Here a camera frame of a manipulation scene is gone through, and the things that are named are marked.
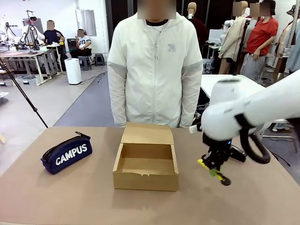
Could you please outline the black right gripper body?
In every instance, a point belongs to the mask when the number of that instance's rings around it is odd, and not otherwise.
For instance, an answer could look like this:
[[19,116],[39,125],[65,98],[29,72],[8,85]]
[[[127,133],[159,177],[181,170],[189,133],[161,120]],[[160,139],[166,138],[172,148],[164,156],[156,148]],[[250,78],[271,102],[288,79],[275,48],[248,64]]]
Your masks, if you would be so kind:
[[208,152],[202,156],[202,159],[205,160],[207,164],[214,166],[215,169],[220,169],[230,156],[232,139],[216,141],[203,133],[202,142],[209,147]]

